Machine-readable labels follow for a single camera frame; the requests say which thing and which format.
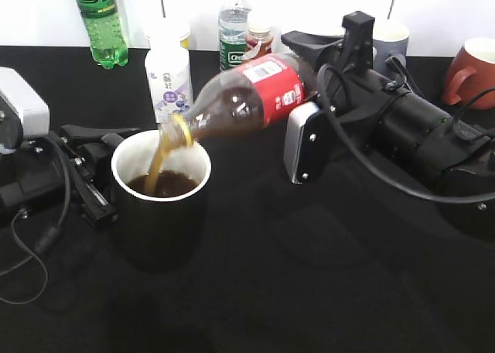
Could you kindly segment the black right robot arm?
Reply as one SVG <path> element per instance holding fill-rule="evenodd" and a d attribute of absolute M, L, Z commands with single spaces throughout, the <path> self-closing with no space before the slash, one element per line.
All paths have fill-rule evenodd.
<path fill-rule="evenodd" d="M 318 179 L 326 164 L 348 153 L 395 190 L 435 203 L 457 230 L 494 238 L 494 132 L 466 124 L 423 98 L 402 59 L 389 78 L 373 67 L 375 20 L 343 18 L 343 33 L 282 35 L 272 53 L 213 77 L 192 108 L 155 131 L 96 130 L 109 156 L 130 142 L 146 146 L 138 168 L 159 168 L 177 149 L 201 139 L 236 135 L 286 120 L 284 164 L 291 181 Z"/>

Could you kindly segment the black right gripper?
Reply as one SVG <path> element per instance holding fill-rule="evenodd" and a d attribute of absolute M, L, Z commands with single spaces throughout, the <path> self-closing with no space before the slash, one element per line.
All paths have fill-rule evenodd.
<path fill-rule="evenodd" d="M 354 152 L 370 146 L 397 163 L 410 162 L 410 92 L 372 69 L 375 18 L 355 11 L 343 17 L 345 34 L 282 34 L 282 43 L 327 78 L 323 94 L 336 107 L 336 121 Z"/>

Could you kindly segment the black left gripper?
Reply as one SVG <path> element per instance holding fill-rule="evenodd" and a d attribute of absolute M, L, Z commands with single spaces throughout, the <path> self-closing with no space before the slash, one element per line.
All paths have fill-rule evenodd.
<path fill-rule="evenodd" d="M 71 202 L 96 229 L 105 229 L 118 218 L 108 193 L 116 134 L 127 138 L 138 132 L 140 128 L 63 125 L 58 133 L 49 134 L 67 162 Z M 25 142 L 17 152 L 1 156 L 1 223 L 22 207 L 37 211 L 58 204 L 65 193 L 63 167 L 49 141 Z"/>

